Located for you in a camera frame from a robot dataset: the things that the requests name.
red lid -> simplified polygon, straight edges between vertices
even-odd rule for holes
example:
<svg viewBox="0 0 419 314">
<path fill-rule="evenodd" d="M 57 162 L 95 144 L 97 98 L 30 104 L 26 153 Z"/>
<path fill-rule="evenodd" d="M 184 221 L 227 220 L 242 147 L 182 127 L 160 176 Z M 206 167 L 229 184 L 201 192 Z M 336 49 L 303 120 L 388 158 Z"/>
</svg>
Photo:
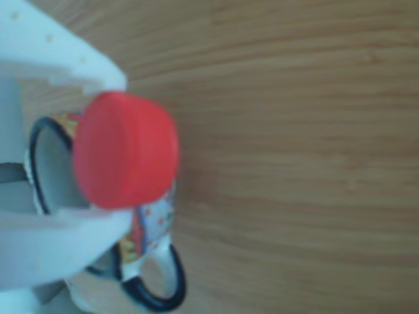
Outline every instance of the red lid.
<svg viewBox="0 0 419 314">
<path fill-rule="evenodd" d="M 77 128 L 73 163 L 85 196 L 104 209 L 155 201 L 176 176 L 175 122 L 154 101 L 103 93 L 85 110 Z"/>
</svg>

mug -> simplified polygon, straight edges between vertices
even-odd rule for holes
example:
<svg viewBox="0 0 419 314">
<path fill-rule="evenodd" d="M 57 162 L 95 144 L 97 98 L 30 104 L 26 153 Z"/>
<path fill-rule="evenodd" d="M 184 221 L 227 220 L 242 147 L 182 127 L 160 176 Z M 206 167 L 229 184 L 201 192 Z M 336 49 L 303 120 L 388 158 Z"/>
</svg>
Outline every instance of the mug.
<svg viewBox="0 0 419 314">
<path fill-rule="evenodd" d="M 77 186 L 71 161 L 73 138 L 82 119 L 82 113 L 54 114 L 32 128 L 26 169 L 42 215 L 53 215 L 61 207 L 90 207 Z M 161 199 L 132 207 L 130 232 L 86 268 L 93 275 L 119 281 L 135 303 L 156 312 L 179 307 L 187 291 L 185 272 L 170 236 L 174 194 L 175 183 Z M 160 268 L 167 298 L 154 295 L 145 286 L 140 268 L 147 258 Z"/>
</svg>

